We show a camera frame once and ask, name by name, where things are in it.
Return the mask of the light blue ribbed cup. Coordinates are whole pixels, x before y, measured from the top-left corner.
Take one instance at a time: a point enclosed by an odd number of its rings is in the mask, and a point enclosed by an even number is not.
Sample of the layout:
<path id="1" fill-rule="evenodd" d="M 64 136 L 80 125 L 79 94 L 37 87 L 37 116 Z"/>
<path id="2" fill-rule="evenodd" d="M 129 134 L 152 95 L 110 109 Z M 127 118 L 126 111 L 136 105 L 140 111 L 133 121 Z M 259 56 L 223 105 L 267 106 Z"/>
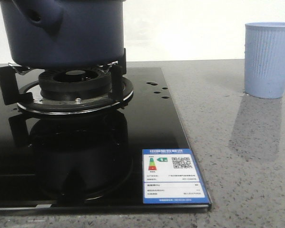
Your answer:
<path id="1" fill-rule="evenodd" d="M 281 98 L 285 92 L 285 22 L 245 24 L 245 92 Z"/>

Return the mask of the black metal pot support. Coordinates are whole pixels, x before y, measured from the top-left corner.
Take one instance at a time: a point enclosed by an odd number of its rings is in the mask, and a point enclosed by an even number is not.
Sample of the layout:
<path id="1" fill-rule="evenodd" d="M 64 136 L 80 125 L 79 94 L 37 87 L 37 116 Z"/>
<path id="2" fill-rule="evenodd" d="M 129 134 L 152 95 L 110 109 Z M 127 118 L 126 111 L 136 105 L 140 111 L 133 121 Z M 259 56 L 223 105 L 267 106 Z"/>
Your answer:
<path id="1" fill-rule="evenodd" d="M 106 94 L 90 99 L 76 98 L 73 101 L 44 98 L 41 95 L 39 78 L 37 81 L 19 88 L 16 75 L 25 75 L 32 71 L 31 68 L 12 64 L 0 67 L 0 89 L 4 104 L 17 104 L 25 112 L 40 115 L 85 114 L 126 106 L 133 96 L 133 85 L 130 80 L 124 77 L 127 72 L 126 55 L 123 55 L 117 61 L 89 68 L 94 67 L 100 68 L 105 73 L 111 73 L 112 88 Z"/>

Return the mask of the dark blue cooking pot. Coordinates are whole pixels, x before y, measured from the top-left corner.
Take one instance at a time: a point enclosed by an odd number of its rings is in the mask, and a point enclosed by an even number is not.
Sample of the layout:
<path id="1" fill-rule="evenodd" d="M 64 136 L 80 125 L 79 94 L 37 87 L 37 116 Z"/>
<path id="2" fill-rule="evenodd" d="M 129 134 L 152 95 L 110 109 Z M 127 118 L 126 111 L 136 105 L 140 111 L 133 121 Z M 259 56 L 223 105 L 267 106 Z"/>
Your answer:
<path id="1" fill-rule="evenodd" d="M 0 8 L 21 66 L 90 67 L 124 54 L 121 0 L 1 0 Z"/>

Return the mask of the blue energy label sticker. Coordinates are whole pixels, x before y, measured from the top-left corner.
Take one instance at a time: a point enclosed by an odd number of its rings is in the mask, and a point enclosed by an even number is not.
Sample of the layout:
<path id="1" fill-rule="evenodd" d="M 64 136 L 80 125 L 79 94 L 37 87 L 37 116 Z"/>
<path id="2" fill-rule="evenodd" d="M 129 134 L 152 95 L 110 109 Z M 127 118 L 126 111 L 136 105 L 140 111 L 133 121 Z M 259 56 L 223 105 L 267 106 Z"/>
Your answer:
<path id="1" fill-rule="evenodd" d="M 143 149 L 144 204 L 211 204 L 191 149 Z"/>

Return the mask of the black glass gas stove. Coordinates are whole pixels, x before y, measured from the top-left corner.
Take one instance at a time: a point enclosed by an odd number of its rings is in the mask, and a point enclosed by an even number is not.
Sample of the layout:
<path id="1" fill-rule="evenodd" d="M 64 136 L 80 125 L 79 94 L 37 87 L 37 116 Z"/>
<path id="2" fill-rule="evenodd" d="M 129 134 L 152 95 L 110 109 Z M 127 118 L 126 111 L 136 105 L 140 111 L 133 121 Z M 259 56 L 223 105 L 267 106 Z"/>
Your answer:
<path id="1" fill-rule="evenodd" d="M 42 72 L 16 75 L 18 87 Z M 191 148 L 161 69 L 130 68 L 125 78 L 126 106 L 85 114 L 25 112 L 0 89 L 0 213 L 211 209 L 209 194 L 209 205 L 143 203 L 142 150 Z"/>

